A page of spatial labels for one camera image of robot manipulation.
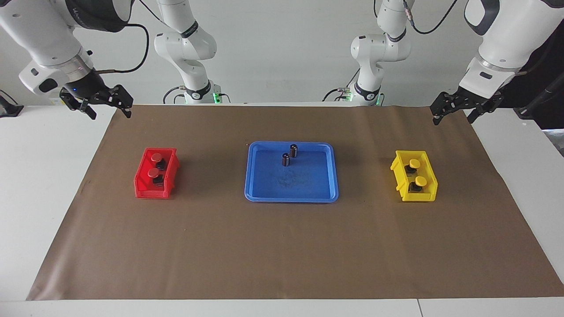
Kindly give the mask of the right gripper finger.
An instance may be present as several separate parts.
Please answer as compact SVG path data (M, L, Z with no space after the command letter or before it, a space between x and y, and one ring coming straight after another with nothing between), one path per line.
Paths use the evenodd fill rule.
M126 118L131 118L131 108L133 105L133 97L122 85L115 86L115 107L117 107L125 115Z
M83 100L79 106L79 111L86 114L91 120L95 120L97 113L91 108L88 100Z

